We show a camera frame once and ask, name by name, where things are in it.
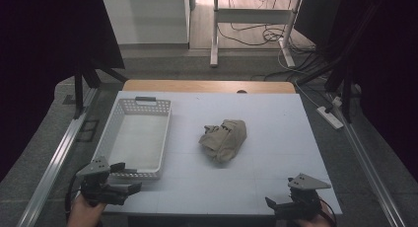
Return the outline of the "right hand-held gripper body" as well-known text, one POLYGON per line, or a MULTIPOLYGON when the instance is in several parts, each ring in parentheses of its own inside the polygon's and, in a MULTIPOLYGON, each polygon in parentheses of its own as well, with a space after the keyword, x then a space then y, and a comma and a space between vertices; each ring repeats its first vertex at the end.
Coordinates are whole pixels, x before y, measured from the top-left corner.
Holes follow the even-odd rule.
POLYGON ((299 173, 288 184, 290 188, 291 202, 279 203, 274 214, 279 220, 311 220, 321 212, 321 203, 318 196, 318 189, 330 189, 331 185, 313 178, 309 175, 299 173))

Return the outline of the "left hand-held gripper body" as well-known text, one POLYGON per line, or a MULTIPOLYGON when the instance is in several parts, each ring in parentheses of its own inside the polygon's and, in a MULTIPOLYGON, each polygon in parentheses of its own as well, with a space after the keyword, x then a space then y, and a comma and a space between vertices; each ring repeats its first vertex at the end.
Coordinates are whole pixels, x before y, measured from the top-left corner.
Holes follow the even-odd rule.
POLYGON ((107 179, 112 172, 110 164, 104 156, 92 160, 86 167, 76 173, 81 178, 81 195, 91 206, 99 203, 123 205, 127 194, 127 188, 112 187, 107 179))

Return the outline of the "white perforated plastic basket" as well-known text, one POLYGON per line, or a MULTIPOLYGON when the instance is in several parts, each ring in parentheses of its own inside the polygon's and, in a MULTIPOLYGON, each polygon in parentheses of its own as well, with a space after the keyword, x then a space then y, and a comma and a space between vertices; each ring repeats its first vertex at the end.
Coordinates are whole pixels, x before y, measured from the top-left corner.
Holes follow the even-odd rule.
POLYGON ((171 123, 171 102, 155 97, 116 99, 95 158, 104 156, 121 171, 109 175, 116 184, 158 180, 164 169, 171 123))

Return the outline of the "beige cloth garment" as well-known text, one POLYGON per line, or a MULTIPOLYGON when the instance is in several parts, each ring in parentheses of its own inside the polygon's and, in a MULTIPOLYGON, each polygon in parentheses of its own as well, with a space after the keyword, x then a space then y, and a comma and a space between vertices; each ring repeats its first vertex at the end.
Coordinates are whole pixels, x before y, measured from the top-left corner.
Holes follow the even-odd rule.
POLYGON ((204 128, 198 143, 218 163, 234 159, 247 138, 245 122, 239 119, 225 119, 220 125, 205 125, 204 128))

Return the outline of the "person's right hand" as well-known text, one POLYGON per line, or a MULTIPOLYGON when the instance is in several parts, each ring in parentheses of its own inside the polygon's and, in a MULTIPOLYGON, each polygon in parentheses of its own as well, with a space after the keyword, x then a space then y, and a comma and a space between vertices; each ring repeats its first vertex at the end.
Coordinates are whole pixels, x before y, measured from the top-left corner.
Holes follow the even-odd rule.
POLYGON ((311 220, 297 219, 294 220, 299 227, 335 227, 336 222, 330 213, 328 205, 321 202, 321 212, 311 220))

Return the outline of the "person's left hand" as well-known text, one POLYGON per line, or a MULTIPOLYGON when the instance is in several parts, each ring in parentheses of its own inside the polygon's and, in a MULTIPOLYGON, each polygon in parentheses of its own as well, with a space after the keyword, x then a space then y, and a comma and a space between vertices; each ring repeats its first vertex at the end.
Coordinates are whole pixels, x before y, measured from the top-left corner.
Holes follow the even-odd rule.
POLYGON ((90 206, 79 194, 72 202, 67 227, 96 227, 105 208, 105 203, 90 206))

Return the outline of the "white power strip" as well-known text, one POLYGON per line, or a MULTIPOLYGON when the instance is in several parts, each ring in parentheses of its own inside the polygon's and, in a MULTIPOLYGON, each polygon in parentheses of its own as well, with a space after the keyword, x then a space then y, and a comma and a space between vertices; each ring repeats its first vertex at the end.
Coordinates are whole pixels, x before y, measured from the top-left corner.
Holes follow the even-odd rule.
POLYGON ((334 129, 338 130, 343 127, 343 123, 331 112, 326 111, 326 107, 316 109, 318 114, 324 118, 334 129))

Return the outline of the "black metal stand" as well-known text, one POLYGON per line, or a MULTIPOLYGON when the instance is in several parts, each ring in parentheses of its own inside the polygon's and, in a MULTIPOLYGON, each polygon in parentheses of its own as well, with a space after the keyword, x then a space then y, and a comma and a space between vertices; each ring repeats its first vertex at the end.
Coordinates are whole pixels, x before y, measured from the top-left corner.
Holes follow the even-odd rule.
POLYGON ((109 66, 98 61, 97 59, 91 59, 91 66, 81 67, 77 66, 74 74, 74 89, 75 89, 75 113, 74 118, 78 119, 84 111, 84 97, 83 97, 83 82, 86 82, 91 89, 97 89, 101 84, 101 79, 97 73, 97 69, 102 70, 105 74, 113 77, 114 79, 125 83, 128 78, 114 71, 109 66))
POLYGON ((318 78, 320 75, 330 72, 330 76, 324 84, 326 92, 335 92, 340 85, 342 89, 342 114, 347 122, 351 122, 350 117, 350 99, 351 99, 351 85, 353 79, 353 52, 355 47, 361 41, 361 37, 366 30, 368 24, 377 12, 381 1, 373 0, 368 4, 368 7, 361 15, 356 27, 352 30, 352 34, 345 43, 340 55, 327 65, 321 67, 316 72, 309 74, 295 82, 296 85, 302 86, 318 78))

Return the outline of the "wooden table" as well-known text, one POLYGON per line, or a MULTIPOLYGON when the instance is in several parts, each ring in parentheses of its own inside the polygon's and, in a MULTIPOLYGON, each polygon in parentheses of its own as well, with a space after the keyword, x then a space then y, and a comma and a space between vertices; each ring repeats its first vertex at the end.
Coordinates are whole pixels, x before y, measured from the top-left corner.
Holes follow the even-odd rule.
POLYGON ((184 92, 184 93, 242 93, 295 94, 290 82, 205 81, 205 80, 128 80, 123 91, 184 92))

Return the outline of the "black curtain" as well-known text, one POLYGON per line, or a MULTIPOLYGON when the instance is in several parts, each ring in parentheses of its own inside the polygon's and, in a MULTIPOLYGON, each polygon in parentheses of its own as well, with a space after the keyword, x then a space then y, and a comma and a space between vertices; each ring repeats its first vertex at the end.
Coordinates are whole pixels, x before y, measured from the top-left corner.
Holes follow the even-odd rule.
POLYGON ((104 0, 0 0, 0 182, 80 70, 122 68, 104 0))
MULTIPOLYGON (((329 26, 320 49, 338 57, 373 0, 306 0, 306 31, 329 26)), ((381 5, 353 52, 352 85, 361 88, 363 114, 418 179, 418 0, 381 5)))

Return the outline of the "white cabinet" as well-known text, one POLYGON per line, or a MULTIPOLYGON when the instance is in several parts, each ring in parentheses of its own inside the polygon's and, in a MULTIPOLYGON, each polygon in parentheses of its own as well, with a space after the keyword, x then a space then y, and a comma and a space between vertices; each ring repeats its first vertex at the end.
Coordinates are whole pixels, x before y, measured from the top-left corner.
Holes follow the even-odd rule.
POLYGON ((189 44, 189 0, 104 0, 119 44, 189 44))

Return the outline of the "aluminium rail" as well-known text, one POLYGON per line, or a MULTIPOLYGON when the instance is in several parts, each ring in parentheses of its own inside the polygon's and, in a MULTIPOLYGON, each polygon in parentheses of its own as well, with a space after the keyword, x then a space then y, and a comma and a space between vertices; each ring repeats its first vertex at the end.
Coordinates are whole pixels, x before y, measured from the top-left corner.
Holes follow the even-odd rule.
POLYGON ((80 116, 71 120, 16 227, 35 226, 97 91, 97 89, 87 90, 86 96, 82 100, 84 108, 80 116))
POLYGON ((344 132, 346 133, 359 164, 362 167, 365 176, 367 177, 367 180, 381 205, 388 223, 391 227, 407 227, 396 203, 394 202, 394 199, 381 179, 381 176, 369 157, 366 147, 358 136, 353 124, 344 117, 341 109, 335 108, 334 111, 344 125, 344 132))

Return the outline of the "white metal desk frame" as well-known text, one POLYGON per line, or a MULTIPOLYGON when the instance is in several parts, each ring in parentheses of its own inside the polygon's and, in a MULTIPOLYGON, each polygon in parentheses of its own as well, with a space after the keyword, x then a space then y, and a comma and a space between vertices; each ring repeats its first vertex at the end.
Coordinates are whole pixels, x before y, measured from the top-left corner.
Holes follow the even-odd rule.
POLYGON ((218 25, 234 24, 273 24, 283 25, 284 32, 279 38, 281 52, 288 67, 295 67, 294 59, 289 50, 290 35, 294 28, 302 0, 295 0, 289 10, 274 9, 233 9, 220 8, 218 0, 214 0, 213 33, 210 51, 210 66, 218 66, 218 25))

